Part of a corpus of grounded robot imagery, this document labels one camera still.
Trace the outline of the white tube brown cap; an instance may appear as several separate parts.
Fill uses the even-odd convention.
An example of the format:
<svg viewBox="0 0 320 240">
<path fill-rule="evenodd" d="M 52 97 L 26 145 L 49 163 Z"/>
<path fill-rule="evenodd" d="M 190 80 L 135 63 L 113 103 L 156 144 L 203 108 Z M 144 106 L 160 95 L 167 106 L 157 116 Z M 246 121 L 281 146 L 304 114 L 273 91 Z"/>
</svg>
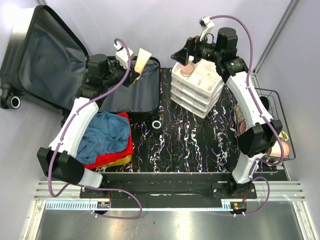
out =
<svg viewBox="0 0 320 240">
<path fill-rule="evenodd" d="M 138 73 L 138 76 L 134 79 L 133 84 L 135 84 L 139 78 L 141 77 L 141 74 L 145 68 L 145 66 L 147 65 L 148 60 L 151 58 L 152 53 L 140 48 L 138 51 L 138 55 L 137 55 L 137 59 L 136 59 L 136 63 L 134 66 L 134 71 L 136 73 Z"/>
</svg>

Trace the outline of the white compartment organizer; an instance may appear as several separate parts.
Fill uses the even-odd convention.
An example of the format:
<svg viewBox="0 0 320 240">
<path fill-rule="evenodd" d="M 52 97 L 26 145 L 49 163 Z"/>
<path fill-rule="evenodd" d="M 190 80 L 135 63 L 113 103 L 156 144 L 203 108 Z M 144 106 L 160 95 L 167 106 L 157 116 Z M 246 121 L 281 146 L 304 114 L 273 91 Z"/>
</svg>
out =
<svg viewBox="0 0 320 240">
<path fill-rule="evenodd" d="M 204 119 L 220 98 L 223 80 L 213 62 L 202 59 L 194 63 L 189 77 L 181 75 L 181 66 L 177 62 L 171 71 L 171 100 Z"/>
</svg>

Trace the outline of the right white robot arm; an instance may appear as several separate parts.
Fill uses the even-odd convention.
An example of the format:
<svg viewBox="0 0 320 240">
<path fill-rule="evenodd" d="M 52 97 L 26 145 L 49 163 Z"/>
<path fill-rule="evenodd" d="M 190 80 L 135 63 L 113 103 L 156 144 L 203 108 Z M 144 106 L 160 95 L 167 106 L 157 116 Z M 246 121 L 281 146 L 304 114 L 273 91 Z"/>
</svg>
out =
<svg viewBox="0 0 320 240">
<path fill-rule="evenodd" d="M 217 74 L 232 91 L 240 106 L 247 130 L 238 137 L 240 155 L 227 185 L 228 195 L 239 198 L 245 192 L 244 184 L 252 180 L 253 172 L 262 157 L 275 143 L 281 143 L 279 134 L 283 124 L 275 120 L 264 107 L 250 80 L 250 70 L 237 55 L 238 36 L 235 29 L 218 30 L 216 41 L 207 43 L 200 36 L 189 37 L 184 46 L 171 55 L 171 59 L 186 66 L 189 58 L 213 62 Z"/>
</svg>

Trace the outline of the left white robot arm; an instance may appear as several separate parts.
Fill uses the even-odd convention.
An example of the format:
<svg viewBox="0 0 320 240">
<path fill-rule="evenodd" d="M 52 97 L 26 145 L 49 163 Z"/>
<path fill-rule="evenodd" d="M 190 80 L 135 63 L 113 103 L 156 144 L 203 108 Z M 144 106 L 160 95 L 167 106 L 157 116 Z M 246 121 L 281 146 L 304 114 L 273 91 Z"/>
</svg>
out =
<svg viewBox="0 0 320 240">
<path fill-rule="evenodd" d="M 108 193 L 102 175 L 85 168 L 76 159 L 77 151 L 104 99 L 126 80 L 138 76 L 132 64 L 133 56 L 132 51 L 123 49 L 116 53 L 114 62 L 110 62 L 104 54 L 91 57 L 66 122 L 50 145 L 39 148 L 37 152 L 37 159 L 49 182 L 56 179 L 70 185 L 88 187 L 97 198 L 103 198 Z"/>
</svg>

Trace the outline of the white black space suitcase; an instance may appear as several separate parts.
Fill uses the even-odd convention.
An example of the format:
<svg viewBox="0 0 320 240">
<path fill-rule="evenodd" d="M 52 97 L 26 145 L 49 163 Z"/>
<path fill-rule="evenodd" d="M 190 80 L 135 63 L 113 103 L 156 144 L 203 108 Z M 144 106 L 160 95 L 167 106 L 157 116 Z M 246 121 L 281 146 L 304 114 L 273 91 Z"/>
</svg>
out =
<svg viewBox="0 0 320 240">
<path fill-rule="evenodd" d="M 121 50 L 132 52 L 118 43 L 116 53 Z M 110 63 L 116 53 L 107 56 Z M 0 107 L 18 109 L 20 96 L 26 94 L 61 110 L 67 118 L 92 56 L 51 7 L 19 9 L 0 67 Z M 154 123 L 160 105 L 160 71 L 159 61 L 151 57 L 139 80 L 111 92 L 100 111 L 147 114 Z"/>
</svg>

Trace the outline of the orange plastic bin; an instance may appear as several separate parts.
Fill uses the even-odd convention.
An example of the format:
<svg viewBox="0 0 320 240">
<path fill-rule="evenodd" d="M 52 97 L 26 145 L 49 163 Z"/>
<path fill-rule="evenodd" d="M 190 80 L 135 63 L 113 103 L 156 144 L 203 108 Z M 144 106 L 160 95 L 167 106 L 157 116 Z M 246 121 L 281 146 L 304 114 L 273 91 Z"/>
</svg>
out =
<svg viewBox="0 0 320 240">
<path fill-rule="evenodd" d="M 127 155 L 124 158 L 118 159 L 116 161 L 107 163 L 102 165 L 101 167 L 116 167 L 116 166 L 122 166 L 128 164 L 132 160 L 132 155 Z"/>
</svg>

